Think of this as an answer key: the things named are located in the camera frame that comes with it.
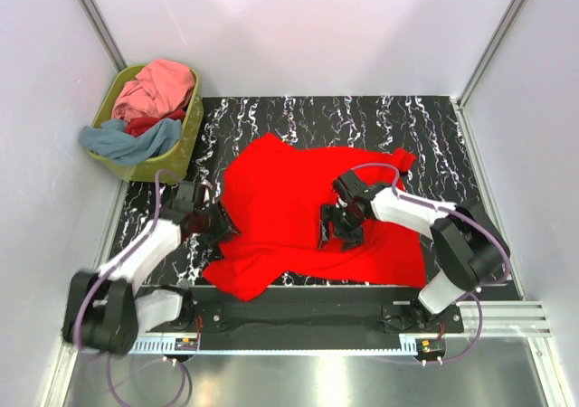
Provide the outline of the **bright red t shirt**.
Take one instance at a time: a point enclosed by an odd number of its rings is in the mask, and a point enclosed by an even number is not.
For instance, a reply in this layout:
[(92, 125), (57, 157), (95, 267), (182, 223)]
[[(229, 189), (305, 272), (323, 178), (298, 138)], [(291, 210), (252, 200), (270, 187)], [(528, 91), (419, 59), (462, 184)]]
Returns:
[(419, 235), (392, 223), (368, 221), (362, 246), (342, 251), (337, 239), (324, 247), (320, 207), (337, 197), (333, 181), (361, 166), (368, 184), (391, 183), (415, 156), (352, 147), (297, 149), (272, 134), (252, 141), (227, 167), (221, 201), (240, 235), (220, 244), (221, 260), (203, 276), (243, 301), (258, 297), (290, 271), (311, 278), (422, 288), (426, 268)]

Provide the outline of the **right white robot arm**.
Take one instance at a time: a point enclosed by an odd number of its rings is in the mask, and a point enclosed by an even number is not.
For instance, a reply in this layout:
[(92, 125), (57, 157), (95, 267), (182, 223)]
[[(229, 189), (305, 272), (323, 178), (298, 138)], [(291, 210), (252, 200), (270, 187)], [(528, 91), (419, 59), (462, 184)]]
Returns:
[(440, 263), (438, 274), (399, 313), (384, 324), (402, 333), (431, 331), (443, 312), (475, 289), (505, 281), (510, 275), (510, 249), (480, 203), (437, 202), (396, 190), (390, 185), (363, 185), (351, 191), (338, 187), (333, 204), (320, 208), (320, 238), (332, 238), (348, 251), (365, 242), (366, 221), (392, 223), (432, 241)]

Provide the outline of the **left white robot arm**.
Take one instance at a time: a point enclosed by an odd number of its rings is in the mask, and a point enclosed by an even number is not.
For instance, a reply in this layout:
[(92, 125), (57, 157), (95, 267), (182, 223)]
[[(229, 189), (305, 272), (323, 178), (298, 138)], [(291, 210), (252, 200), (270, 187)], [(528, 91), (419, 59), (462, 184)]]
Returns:
[(98, 270), (71, 278), (62, 338), (79, 349), (127, 355), (139, 335), (164, 324), (187, 330), (195, 321), (188, 289), (164, 286), (138, 297), (157, 265), (191, 237), (211, 244), (241, 234), (220, 202), (177, 202), (159, 209), (126, 249)]

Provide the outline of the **olive green laundry basket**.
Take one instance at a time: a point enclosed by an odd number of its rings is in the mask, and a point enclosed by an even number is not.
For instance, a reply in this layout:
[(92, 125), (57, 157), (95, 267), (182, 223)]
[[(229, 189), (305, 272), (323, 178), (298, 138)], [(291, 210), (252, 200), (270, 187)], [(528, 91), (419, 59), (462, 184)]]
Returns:
[[(145, 64), (129, 66), (122, 70), (113, 81), (109, 91), (102, 102), (100, 109), (93, 119), (90, 127), (100, 128), (101, 125), (110, 121), (113, 105), (124, 85), (136, 78), (136, 75), (145, 67)], [(160, 156), (152, 156), (136, 165), (124, 166), (104, 156), (87, 149), (87, 153), (94, 160), (102, 163), (118, 179), (124, 182), (147, 182), (155, 180), (155, 174), (160, 169), (170, 171), (173, 176), (162, 174), (160, 182), (163, 184), (175, 184), (185, 178), (187, 169), (195, 147), (195, 142), (204, 116), (202, 97), (198, 94), (200, 77), (193, 68), (190, 72), (195, 77), (195, 86), (192, 90), (191, 99), (185, 109), (185, 118), (181, 126), (180, 138)]]

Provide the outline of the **dark red t shirt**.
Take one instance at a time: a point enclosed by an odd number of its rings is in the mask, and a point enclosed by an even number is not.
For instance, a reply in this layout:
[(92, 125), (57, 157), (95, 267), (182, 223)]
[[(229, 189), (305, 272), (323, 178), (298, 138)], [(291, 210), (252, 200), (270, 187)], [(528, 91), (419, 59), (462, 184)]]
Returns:
[(157, 117), (139, 117), (133, 118), (129, 121), (129, 123), (125, 127), (125, 132), (132, 137), (138, 137), (142, 134), (146, 133), (150, 130), (153, 126), (157, 123), (165, 121), (165, 120), (173, 120), (183, 122), (185, 119), (186, 113), (183, 109), (178, 109), (162, 118)]

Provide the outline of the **grey blue t shirt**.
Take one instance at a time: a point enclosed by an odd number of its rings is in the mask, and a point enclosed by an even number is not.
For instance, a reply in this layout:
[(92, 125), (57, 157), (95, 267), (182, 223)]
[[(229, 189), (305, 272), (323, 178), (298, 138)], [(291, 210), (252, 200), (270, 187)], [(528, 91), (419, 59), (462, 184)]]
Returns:
[(128, 122), (110, 119), (100, 128), (84, 127), (79, 136), (81, 145), (93, 154), (121, 166), (135, 166), (149, 158), (166, 154), (179, 140), (182, 124), (163, 118), (139, 136), (126, 132)]

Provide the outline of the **pink t shirt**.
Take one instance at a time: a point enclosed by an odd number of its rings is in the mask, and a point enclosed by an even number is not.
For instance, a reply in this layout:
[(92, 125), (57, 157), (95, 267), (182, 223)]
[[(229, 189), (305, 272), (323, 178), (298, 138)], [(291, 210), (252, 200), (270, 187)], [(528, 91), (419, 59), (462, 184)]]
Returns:
[(196, 77), (184, 64), (157, 59), (127, 81), (111, 117), (130, 122), (136, 118), (163, 118), (182, 109), (191, 99)]

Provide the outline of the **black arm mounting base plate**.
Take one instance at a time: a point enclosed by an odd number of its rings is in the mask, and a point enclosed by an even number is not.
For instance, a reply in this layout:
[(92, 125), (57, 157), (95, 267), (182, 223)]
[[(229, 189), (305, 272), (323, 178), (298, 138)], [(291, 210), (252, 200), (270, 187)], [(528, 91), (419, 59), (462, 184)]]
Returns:
[(175, 322), (141, 327), (144, 332), (185, 332), (199, 317), (205, 333), (237, 327), (363, 327), (386, 333), (460, 334), (460, 310), (451, 305), (429, 316), (419, 307), (418, 290), (379, 286), (274, 286), (257, 298), (242, 301), (215, 287), (186, 290), (185, 315)]

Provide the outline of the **left aluminium frame post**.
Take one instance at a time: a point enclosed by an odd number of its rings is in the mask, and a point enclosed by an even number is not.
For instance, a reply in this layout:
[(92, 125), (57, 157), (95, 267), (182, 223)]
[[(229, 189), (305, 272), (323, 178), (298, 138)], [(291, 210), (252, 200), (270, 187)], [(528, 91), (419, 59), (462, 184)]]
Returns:
[(110, 32), (96, 0), (78, 0), (78, 2), (115, 69), (117, 71), (126, 69), (126, 61)]

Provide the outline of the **aluminium frame post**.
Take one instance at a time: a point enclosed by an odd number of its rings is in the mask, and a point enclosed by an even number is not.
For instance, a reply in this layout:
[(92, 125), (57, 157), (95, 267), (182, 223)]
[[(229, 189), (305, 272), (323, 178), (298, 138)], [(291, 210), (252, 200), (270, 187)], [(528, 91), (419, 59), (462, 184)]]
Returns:
[(468, 78), (465, 87), (461, 91), (460, 95), (456, 98), (456, 104), (460, 109), (464, 109), (470, 101), (470, 98), (474, 94), (476, 88), (479, 86), (479, 83), (481, 82), (487, 69), (492, 63), (500, 46), (505, 41), (508, 33), (524, 9), (526, 3), (527, 0), (509, 1), (505, 12), (501, 16), (497, 27), (491, 35), (490, 40), (486, 45), (483, 53), (481, 54), (472, 74)]
[(78, 2), (115, 69), (117, 71), (126, 69), (126, 61), (110, 32), (96, 0), (78, 0)]

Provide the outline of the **right aluminium frame post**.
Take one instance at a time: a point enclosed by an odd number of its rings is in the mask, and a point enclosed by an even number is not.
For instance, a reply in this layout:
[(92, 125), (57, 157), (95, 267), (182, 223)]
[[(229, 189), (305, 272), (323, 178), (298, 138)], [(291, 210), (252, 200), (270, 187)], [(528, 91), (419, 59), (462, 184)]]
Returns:
[(481, 82), (487, 69), (492, 63), (500, 46), (505, 41), (508, 33), (524, 9), (526, 3), (527, 0), (509, 1), (505, 12), (501, 16), (497, 27), (491, 35), (490, 40), (486, 45), (483, 53), (481, 54), (472, 74), (468, 78), (465, 87), (461, 91), (460, 95), (456, 98), (456, 104), (460, 109), (464, 109), (470, 101), (470, 98), (474, 94), (476, 88), (479, 86), (479, 83)]

